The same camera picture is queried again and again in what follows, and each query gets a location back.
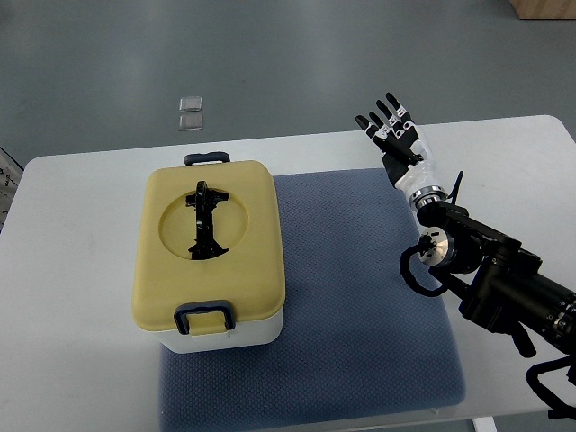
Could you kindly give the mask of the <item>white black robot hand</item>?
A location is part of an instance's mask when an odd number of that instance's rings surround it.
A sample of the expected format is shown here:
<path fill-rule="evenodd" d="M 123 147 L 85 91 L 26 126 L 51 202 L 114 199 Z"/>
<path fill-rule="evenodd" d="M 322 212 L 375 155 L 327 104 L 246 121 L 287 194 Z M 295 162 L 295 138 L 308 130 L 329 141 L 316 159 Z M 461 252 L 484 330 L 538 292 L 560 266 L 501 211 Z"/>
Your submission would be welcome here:
<path fill-rule="evenodd" d="M 391 185 L 404 193 L 414 210 L 445 200 L 447 193 L 437 180 L 437 164 L 425 134 L 392 93 L 385 98 L 376 101 L 379 112 L 358 115 L 355 121 L 382 152 Z"/>

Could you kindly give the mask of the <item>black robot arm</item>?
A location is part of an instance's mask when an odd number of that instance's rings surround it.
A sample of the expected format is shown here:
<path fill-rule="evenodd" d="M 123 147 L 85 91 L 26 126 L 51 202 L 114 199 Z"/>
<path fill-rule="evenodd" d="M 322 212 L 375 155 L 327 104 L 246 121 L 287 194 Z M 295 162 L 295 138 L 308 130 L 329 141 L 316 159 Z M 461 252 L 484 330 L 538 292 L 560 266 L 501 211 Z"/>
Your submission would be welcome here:
<path fill-rule="evenodd" d="M 405 188 L 418 222 L 418 243 L 400 256 L 400 274 L 415 293 L 437 297 L 454 293 L 459 311 L 491 333 L 511 336 L 525 358 L 536 355 L 534 331 L 563 356 L 535 364 L 526 382 L 549 407 L 549 419 L 574 419 L 575 408 L 540 380 L 565 370 L 575 382 L 575 293 L 539 273 L 542 260 L 520 241 L 469 216 L 456 203 L 459 189 L 445 193 L 437 184 Z"/>

